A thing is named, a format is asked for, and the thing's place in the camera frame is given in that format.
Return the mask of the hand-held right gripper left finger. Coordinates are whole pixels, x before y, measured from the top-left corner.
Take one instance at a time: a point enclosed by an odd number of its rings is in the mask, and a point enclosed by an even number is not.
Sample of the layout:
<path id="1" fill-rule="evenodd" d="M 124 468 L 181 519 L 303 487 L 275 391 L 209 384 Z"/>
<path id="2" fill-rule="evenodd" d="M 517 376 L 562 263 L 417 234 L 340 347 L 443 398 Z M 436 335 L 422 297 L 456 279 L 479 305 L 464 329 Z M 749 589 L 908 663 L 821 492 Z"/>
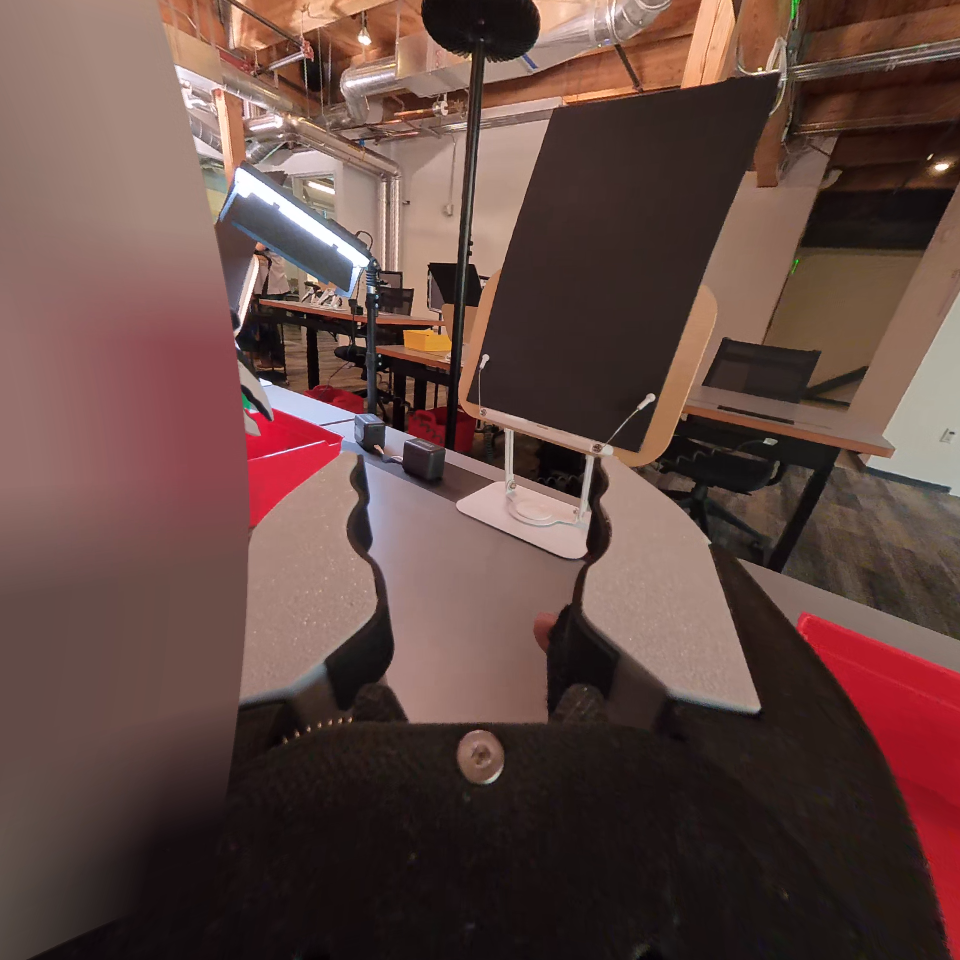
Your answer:
<path id="1" fill-rule="evenodd" d="M 365 458 L 342 452 L 253 530 L 241 706 L 345 721 L 360 690 L 384 679 L 395 641 L 369 505 Z"/>

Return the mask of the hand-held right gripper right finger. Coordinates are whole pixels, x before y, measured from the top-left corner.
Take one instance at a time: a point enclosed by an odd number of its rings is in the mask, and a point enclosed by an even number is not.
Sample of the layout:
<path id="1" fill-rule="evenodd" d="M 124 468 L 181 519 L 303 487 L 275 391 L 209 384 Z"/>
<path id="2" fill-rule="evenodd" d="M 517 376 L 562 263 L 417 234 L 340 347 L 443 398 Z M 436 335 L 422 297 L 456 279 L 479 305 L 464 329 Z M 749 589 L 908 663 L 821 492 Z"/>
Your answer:
<path id="1" fill-rule="evenodd" d="M 653 730 L 673 704 L 762 703 L 707 537 L 616 458 L 598 470 L 586 562 L 547 653 L 547 709 L 598 691 L 613 724 Z"/>

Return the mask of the red divided bin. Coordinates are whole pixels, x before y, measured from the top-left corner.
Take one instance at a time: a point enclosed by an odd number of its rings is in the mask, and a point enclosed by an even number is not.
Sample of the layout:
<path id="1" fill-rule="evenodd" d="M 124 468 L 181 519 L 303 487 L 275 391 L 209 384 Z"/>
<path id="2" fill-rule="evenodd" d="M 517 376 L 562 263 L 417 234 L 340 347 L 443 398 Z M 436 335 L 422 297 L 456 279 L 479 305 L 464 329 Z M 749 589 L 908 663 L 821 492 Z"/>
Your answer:
<path id="1" fill-rule="evenodd" d="M 342 438 L 326 427 L 277 411 L 273 420 L 249 412 L 259 430 L 246 434 L 248 526 L 254 528 L 277 504 L 341 452 Z"/>

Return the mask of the red plastic bin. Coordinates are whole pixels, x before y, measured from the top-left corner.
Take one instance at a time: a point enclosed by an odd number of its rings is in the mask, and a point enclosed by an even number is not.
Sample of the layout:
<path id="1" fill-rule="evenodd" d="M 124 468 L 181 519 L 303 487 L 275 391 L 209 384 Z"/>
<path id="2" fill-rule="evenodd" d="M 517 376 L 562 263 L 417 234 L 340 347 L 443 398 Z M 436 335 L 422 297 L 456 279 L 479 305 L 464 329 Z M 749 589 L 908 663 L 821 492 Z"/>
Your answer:
<path id="1" fill-rule="evenodd" d="M 943 912 L 958 910 L 958 673 L 808 612 L 798 631 L 846 691 L 894 773 Z"/>

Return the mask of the wooden desk with black legs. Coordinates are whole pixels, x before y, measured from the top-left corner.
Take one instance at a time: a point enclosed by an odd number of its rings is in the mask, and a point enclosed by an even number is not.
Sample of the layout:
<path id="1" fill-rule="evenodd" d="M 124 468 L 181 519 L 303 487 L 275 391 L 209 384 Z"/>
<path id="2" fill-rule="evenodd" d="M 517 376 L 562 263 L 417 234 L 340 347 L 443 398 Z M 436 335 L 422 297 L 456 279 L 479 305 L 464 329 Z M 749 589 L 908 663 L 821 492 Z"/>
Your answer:
<path id="1" fill-rule="evenodd" d="M 764 565 L 784 571 L 834 471 L 842 451 L 891 458 L 894 446 L 879 428 L 866 425 L 851 411 L 789 403 L 716 387 L 691 390 L 675 435 L 723 447 L 758 441 L 759 457 L 786 467 L 810 470 L 795 510 Z"/>

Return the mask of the black light stand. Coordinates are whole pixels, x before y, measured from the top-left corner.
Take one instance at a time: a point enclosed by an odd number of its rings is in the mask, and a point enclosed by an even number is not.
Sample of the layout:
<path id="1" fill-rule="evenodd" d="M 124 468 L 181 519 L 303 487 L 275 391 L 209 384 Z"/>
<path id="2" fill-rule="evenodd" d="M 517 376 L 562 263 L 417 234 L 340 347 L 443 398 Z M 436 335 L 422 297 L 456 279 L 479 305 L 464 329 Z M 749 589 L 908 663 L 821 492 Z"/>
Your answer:
<path id="1" fill-rule="evenodd" d="M 365 357 L 366 357 L 366 413 L 379 416 L 378 399 L 378 316 L 379 316 L 379 279 L 380 265 L 375 256 L 371 256 L 365 269 L 366 317 Z"/>

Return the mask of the black board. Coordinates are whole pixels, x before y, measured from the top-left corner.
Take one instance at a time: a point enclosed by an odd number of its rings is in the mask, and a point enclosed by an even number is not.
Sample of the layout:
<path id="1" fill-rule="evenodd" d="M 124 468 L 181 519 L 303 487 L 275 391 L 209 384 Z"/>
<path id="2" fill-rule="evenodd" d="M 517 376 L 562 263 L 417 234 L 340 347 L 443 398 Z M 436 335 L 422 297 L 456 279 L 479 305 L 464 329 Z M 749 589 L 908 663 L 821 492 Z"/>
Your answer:
<path id="1" fill-rule="evenodd" d="M 554 110 L 470 402 L 639 450 L 777 99 L 777 74 Z"/>

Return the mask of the led light panel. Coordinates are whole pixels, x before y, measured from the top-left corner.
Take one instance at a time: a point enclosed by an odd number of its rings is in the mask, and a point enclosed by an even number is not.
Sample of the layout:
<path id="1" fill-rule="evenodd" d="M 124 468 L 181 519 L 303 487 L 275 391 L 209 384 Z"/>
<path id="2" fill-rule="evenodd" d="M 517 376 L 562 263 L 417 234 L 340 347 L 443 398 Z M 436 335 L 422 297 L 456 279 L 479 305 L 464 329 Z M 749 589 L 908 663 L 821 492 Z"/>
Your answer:
<path id="1" fill-rule="evenodd" d="M 360 277 L 375 284 L 380 272 L 371 249 L 339 222 L 325 218 L 248 162 L 234 171 L 214 225 L 222 259 L 227 248 L 240 266 L 261 244 L 340 295 L 354 295 Z"/>

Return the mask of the silver air duct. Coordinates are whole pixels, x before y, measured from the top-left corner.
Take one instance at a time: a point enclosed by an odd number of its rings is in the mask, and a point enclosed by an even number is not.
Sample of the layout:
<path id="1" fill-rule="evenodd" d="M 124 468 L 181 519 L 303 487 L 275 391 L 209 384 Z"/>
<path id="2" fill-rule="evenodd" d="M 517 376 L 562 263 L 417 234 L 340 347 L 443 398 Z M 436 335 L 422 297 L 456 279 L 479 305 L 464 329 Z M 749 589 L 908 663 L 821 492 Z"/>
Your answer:
<path id="1" fill-rule="evenodd" d="M 486 48 L 484 82 L 524 79 L 582 54 L 628 42 L 670 5 L 669 1 L 575 2 L 575 15 L 542 32 L 525 54 L 496 60 Z M 467 54 L 454 54 L 421 31 L 402 37 L 393 54 L 345 69 L 340 90 L 349 114 L 361 123 L 375 98 L 398 90 L 421 98 L 462 90 L 469 85 L 471 71 Z"/>

